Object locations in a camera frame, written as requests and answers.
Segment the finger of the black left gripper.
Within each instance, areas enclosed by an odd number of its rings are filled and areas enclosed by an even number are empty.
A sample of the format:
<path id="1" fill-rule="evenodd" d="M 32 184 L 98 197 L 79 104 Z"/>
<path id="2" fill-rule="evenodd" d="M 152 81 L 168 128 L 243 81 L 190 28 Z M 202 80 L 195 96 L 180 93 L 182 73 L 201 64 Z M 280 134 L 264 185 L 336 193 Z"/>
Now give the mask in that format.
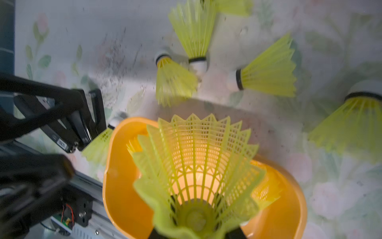
<path id="1" fill-rule="evenodd" d="M 66 153 L 75 152 L 78 146 L 78 137 L 71 128 L 65 128 L 56 120 L 40 129 Z"/>
<path id="2" fill-rule="evenodd" d="M 92 119 L 92 115 L 90 114 L 88 129 L 90 134 L 101 134 L 106 130 L 106 119 L 101 90 L 94 89 L 90 91 L 89 94 L 92 101 L 94 119 Z"/>

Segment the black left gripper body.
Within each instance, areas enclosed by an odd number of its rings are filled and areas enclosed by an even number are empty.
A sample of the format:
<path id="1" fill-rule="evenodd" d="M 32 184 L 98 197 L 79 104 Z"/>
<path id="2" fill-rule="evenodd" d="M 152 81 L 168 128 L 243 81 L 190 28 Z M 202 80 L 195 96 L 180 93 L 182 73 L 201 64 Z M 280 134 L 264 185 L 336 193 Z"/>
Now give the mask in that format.
<path id="1" fill-rule="evenodd" d="M 90 134 L 88 129 L 90 114 L 92 115 L 92 119 L 94 119 L 90 94 L 86 94 L 84 90 L 81 89 L 77 89 L 76 91 L 81 95 L 83 107 L 71 112 L 70 115 L 64 115 L 63 118 L 55 119 L 54 121 L 57 120 L 67 129 L 71 128 L 78 137 L 78 146 L 76 149 L 84 149 L 99 134 Z M 17 109 L 27 118 L 48 113 L 54 108 L 63 109 L 64 106 L 69 106 L 53 98 L 43 98 L 25 94 L 15 96 L 14 103 Z"/>

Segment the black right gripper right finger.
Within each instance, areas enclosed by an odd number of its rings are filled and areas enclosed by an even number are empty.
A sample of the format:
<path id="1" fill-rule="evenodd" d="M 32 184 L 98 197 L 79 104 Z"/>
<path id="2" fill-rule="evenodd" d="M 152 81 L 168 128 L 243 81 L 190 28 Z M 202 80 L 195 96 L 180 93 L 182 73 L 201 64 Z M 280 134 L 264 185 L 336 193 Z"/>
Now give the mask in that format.
<path id="1" fill-rule="evenodd" d="M 247 239 L 240 227 L 225 234 L 225 239 Z"/>

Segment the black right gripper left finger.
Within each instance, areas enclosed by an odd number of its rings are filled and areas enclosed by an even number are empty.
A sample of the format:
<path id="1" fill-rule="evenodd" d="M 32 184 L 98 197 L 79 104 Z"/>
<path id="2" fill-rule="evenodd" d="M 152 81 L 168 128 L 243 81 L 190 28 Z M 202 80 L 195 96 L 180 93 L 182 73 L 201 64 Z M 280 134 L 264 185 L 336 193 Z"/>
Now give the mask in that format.
<path id="1" fill-rule="evenodd" d="M 155 228 L 153 228 L 153 230 L 151 231 L 148 239 L 167 239 L 167 237 L 159 234 Z"/>

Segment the orange plastic storage box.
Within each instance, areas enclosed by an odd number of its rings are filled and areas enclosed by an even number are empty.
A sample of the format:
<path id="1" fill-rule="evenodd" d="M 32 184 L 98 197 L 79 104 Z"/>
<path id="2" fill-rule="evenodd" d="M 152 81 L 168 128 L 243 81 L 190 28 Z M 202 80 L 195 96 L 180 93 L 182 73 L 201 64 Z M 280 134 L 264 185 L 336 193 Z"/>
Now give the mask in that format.
<path id="1" fill-rule="evenodd" d="M 115 128 L 104 173 L 102 197 L 107 215 L 129 239 L 147 239 L 153 229 L 153 211 L 133 189 L 133 182 L 141 174 L 126 147 L 132 137 L 145 134 L 148 125 L 158 124 L 147 118 L 132 117 Z M 307 205 L 299 184 L 284 168 L 259 154 L 253 162 L 275 172 L 284 189 L 280 199 L 241 227 L 243 233 L 247 239 L 302 238 L 307 224 Z"/>

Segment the yellow-green shuttlecock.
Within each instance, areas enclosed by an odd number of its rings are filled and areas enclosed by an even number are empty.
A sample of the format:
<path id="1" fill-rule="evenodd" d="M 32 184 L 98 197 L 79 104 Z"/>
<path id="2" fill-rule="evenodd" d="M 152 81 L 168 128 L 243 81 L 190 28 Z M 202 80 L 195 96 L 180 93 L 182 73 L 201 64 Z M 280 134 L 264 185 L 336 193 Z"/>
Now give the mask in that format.
<path id="1" fill-rule="evenodd" d="M 284 187 L 278 175 L 266 165 L 253 162 L 240 183 L 240 193 L 246 195 L 239 211 L 241 224 L 247 225 L 254 217 L 281 197 Z"/>
<path id="2" fill-rule="evenodd" d="M 308 134 L 308 140 L 329 152 L 381 163 L 381 80 L 364 80 L 352 86 L 344 103 Z"/>
<path id="3" fill-rule="evenodd" d="M 142 148 L 140 140 L 141 139 L 146 139 L 146 138 L 147 138 L 147 135 L 139 134 L 139 135 L 136 135 L 135 137 L 132 137 L 128 141 L 128 143 L 126 144 L 126 147 L 127 147 L 127 151 L 129 152 L 129 154 L 131 156 L 133 156 L 133 154 L 135 154 L 137 152 L 142 152 L 143 151 L 143 148 Z"/>
<path id="4" fill-rule="evenodd" d="M 252 164 L 259 146 L 230 117 L 175 115 L 148 125 L 132 154 L 141 176 L 133 187 L 169 239 L 222 239 L 260 212 L 253 190 L 265 170 Z"/>
<path id="5" fill-rule="evenodd" d="M 157 52 L 156 100 L 163 107 L 175 106 L 197 92 L 198 78 L 175 62 L 167 50 Z"/>
<path id="6" fill-rule="evenodd" d="M 215 1 L 186 1 L 170 10 L 168 18 L 189 61 L 201 78 L 208 69 L 207 52 L 217 14 Z"/>
<path id="7" fill-rule="evenodd" d="M 253 10 L 253 1 L 248 0 L 218 0 L 215 2 L 216 13 L 249 17 Z"/>
<path id="8" fill-rule="evenodd" d="M 128 117 L 126 112 L 118 112 L 108 123 L 106 129 L 89 143 L 82 151 L 87 161 L 96 165 L 105 165 L 111 136 L 114 129 Z"/>
<path id="9" fill-rule="evenodd" d="M 282 36 L 244 68 L 231 71 L 226 80 L 232 92 L 259 91 L 282 97 L 295 97 L 296 68 L 292 60 L 295 50 L 291 48 L 292 37 Z"/>

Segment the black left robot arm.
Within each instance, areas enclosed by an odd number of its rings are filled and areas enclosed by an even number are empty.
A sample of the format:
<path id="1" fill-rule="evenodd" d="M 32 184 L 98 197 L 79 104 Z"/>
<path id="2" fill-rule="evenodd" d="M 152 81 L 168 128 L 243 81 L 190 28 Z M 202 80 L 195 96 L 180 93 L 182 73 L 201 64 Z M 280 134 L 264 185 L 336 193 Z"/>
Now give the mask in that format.
<path id="1" fill-rule="evenodd" d="M 101 185 L 68 158 L 106 128 L 99 89 L 85 93 L 1 74 L 22 118 L 1 110 L 1 238 L 23 239 L 49 219 L 71 236 L 99 211 Z"/>

